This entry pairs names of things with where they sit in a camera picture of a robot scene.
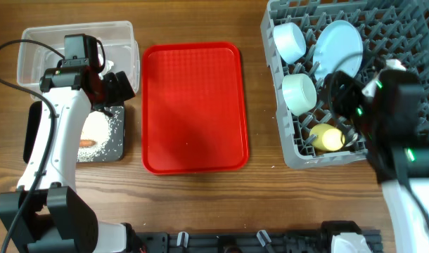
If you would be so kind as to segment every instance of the yellow object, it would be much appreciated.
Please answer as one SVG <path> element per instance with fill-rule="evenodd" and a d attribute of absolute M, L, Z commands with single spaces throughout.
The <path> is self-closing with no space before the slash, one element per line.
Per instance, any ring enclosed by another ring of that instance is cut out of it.
<path fill-rule="evenodd" d="M 345 142 L 345 137 L 341 131 L 329 124 L 318 124 L 310 131 L 311 135 L 318 136 L 312 145 L 324 151 L 337 151 L 341 149 Z"/>

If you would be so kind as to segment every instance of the red plastic tray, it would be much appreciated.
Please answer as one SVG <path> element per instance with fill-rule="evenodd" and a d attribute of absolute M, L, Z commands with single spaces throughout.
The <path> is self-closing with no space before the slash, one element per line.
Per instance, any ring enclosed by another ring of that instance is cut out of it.
<path fill-rule="evenodd" d="M 147 170 L 228 171 L 248 161 L 241 58 L 233 44 L 152 46 L 142 65 Z"/>

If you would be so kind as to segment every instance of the wooden tabletop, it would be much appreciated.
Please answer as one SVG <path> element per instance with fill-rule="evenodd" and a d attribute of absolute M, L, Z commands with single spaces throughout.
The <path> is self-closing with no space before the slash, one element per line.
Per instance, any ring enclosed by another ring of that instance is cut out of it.
<path fill-rule="evenodd" d="M 390 215 L 366 162 L 304 170 L 290 169 L 283 162 L 276 98 L 260 34 L 266 1 L 1 2 L 0 44 L 21 38 L 28 27 L 128 20 L 141 54 L 155 44 L 200 41 L 230 41 L 241 52 L 248 163 L 235 172 L 148 173 L 141 163 L 139 93 L 127 102 L 124 159 L 77 165 L 77 192 L 99 220 L 128 222 L 138 232 L 168 233 L 285 231 L 352 220 L 362 228 L 381 230 L 385 251 L 395 251 Z M 18 49 L 11 46 L 0 53 L 0 77 L 13 83 Z M 25 93 L 0 84 L 0 193 L 13 190 L 25 170 L 23 147 L 31 103 Z M 5 234 L 0 222 L 0 246 Z"/>

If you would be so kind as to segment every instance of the green light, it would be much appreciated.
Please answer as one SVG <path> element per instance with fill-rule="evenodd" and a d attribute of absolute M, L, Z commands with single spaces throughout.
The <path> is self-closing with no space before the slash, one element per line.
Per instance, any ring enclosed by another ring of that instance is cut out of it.
<path fill-rule="evenodd" d="M 376 81 L 376 84 L 377 84 L 377 87 L 379 88 L 379 89 L 381 89 L 382 87 L 383 87 L 383 84 L 382 84 L 382 82 L 380 82 L 380 81 Z"/>
<path fill-rule="evenodd" d="M 357 113 L 359 116 L 363 115 L 363 110 L 361 108 L 357 108 Z"/>
<path fill-rule="evenodd" d="M 410 160 L 414 162 L 416 158 L 414 157 L 413 151 L 410 148 L 406 149 L 406 154 L 409 156 Z"/>

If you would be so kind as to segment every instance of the dish rack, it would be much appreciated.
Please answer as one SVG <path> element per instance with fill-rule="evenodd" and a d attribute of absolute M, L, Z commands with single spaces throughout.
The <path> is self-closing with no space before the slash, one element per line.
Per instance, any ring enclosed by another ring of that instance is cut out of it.
<path fill-rule="evenodd" d="M 264 12 L 262 39 L 267 65 L 274 80 L 277 124 L 285 163 L 293 169 L 340 165 L 364 160 L 364 139 L 340 152 L 323 153 L 311 145 L 316 136 L 310 129 L 317 124 L 333 125 L 328 106 L 318 101 L 315 108 L 299 117 L 291 114 L 283 99 L 282 79 L 287 74 L 304 73 L 312 78 L 319 94 L 324 85 L 314 72 L 319 63 L 312 58 L 316 39 L 327 25 L 345 20 L 359 31 L 365 53 L 378 53 L 385 59 L 396 58 L 408 71 L 417 74 L 425 89 L 419 104 L 419 132 L 429 133 L 429 0 L 349 0 L 323 4 L 324 0 L 270 0 Z M 299 26 L 307 44 L 307 53 L 294 64 L 286 64 L 276 50 L 274 26 L 293 22 Z M 367 83 L 373 77 L 374 58 L 363 58 L 356 78 Z M 347 124 L 345 118 L 340 121 Z"/>

